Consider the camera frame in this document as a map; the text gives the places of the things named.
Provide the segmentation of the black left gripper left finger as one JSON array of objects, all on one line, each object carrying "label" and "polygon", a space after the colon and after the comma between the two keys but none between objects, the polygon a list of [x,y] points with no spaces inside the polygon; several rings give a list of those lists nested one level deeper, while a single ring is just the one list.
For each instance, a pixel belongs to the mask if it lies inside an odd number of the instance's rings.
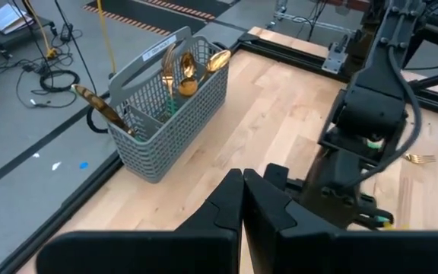
[{"label": "black left gripper left finger", "polygon": [[38,274],[238,274],[243,174],[230,170],[173,231],[73,231],[52,239]]}]

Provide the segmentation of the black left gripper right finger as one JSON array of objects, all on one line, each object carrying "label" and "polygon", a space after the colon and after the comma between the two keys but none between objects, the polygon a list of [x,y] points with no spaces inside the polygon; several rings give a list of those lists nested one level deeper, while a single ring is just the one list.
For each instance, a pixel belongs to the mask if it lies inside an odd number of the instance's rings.
[{"label": "black left gripper right finger", "polygon": [[258,274],[438,274],[438,231],[345,231],[253,169],[243,172],[244,226]]}]

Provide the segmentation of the white papers stack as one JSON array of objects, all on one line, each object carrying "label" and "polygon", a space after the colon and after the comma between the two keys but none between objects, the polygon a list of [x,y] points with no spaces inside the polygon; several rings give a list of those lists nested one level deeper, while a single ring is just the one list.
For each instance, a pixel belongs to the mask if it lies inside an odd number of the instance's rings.
[{"label": "white papers stack", "polygon": [[10,34],[33,23],[33,18],[13,4],[0,7],[0,33]]}]

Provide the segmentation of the gold knife green handle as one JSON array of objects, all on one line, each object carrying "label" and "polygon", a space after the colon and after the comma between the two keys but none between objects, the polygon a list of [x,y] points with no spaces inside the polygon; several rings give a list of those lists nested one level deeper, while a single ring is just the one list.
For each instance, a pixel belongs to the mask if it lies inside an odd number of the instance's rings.
[{"label": "gold knife green handle", "polygon": [[410,228],[407,225],[397,226],[393,217],[383,217],[378,215],[375,217],[375,230],[382,231],[407,231]]},{"label": "gold knife green handle", "polygon": [[[139,128],[134,127],[132,115],[135,108],[128,101],[125,100],[121,103],[118,106],[118,111],[116,111],[105,101],[105,99],[110,97],[110,94],[98,96],[92,90],[79,84],[72,84],[71,91],[82,97],[89,104],[90,110],[87,113],[87,124],[92,131],[108,133],[114,141],[117,140],[118,134],[124,135],[125,133],[139,142],[147,140],[147,136],[139,132]],[[106,120],[108,129],[98,129],[94,125],[92,120],[94,110],[99,112]]]}]

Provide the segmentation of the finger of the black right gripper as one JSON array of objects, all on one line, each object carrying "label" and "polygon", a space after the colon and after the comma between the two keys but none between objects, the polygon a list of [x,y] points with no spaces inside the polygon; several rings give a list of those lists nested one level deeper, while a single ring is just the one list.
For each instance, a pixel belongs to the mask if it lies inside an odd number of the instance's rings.
[{"label": "finger of the black right gripper", "polygon": [[385,223],[394,223],[392,213],[371,205],[359,205],[355,215],[355,224],[368,229],[383,228]]}]

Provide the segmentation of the grey plastic cutlery basket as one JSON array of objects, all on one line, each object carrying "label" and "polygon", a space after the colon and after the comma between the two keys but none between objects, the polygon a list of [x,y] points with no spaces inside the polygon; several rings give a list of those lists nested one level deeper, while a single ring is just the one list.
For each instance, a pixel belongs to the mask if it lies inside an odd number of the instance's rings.
[{"label": "grey plastic cutlery basket", "polygon": [[[170,45],[175,46],[172,87],[163,82],[160,68],[133,84],[132,80],[161,61]],[[183,27],[134,58],[109,80],[109,104],[136,134],[130,136],[118,126],[108,125],[119,156],[130,171],[150,183],[159,182],[224,104],[228,69],[206,72],[209,58],[219,51],[219,46]],[[200,81],[191,97],[178,91],[185,77],[180,56],[186,52],[195,58],[195,76]]]}]

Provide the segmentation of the black mat orange stripes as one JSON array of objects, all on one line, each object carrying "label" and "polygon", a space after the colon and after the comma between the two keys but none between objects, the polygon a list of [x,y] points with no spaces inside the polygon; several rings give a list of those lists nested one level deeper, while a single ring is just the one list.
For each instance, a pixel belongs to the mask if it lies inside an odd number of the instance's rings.
[{"label": "black mat orange stripes", "polygon": [[182,27],[197,33],[239,0],[92,0],[85,11],[166,36]]}]

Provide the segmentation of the gold fork green handle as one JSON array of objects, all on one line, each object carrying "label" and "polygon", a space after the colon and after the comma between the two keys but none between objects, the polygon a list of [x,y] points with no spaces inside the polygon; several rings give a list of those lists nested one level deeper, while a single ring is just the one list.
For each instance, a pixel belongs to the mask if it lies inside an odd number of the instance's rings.
[{"label": "gold fork green handle", "polygon": [[176,112],[174,98],[173,98],[173,59],[174,59],[174,48],[175,43],[171,43],[162,58],[162,82],[168,91],[168,108],[170,116],[173,116]]},{"label": "gold fork green handle", "polygon": [[428,164],[436,162],[436,158],[434,155],[415,155],[407,153],[404,154],[403,158],[413,164]]}]

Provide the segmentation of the silver metal mounting bracket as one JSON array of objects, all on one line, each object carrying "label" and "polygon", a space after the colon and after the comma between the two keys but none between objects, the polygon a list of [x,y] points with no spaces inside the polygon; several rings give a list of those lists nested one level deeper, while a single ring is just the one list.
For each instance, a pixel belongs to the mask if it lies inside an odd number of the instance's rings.
[{"label": "silver metal mounting bracket", "polygon": [[350,37],[345,34],[338,42],[331,43],[328,47],[328,55],[322,64],[322,70],[332,74],[338,74],[346,60],[345,52]]}]

